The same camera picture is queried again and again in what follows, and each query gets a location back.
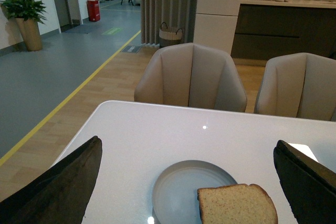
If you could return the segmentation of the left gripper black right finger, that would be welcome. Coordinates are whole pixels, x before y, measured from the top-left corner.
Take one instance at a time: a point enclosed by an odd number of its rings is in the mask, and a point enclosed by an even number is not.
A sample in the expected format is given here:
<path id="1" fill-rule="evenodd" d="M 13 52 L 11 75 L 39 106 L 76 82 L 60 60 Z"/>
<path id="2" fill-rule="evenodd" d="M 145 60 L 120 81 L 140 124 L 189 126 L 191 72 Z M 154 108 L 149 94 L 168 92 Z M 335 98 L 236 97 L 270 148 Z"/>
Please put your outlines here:
<path id="1" fill-rule="evenodd" d="M 335 223 L 335 172 L 279 140 L 274 166 L 298 223 Z"/>

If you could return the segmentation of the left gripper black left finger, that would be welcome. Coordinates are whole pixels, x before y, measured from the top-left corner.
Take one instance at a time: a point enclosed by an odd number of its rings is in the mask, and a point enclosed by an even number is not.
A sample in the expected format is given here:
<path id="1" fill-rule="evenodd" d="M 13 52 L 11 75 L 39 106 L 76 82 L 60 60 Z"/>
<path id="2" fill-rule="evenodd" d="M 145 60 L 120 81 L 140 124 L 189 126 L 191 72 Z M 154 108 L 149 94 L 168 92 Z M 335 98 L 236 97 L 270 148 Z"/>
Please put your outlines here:
<path id="1" fill-rule="evenodd" d="M 1 202 L 1 223 L 81 223 L 96 184 L 102 141 L 92 137 Z"/>

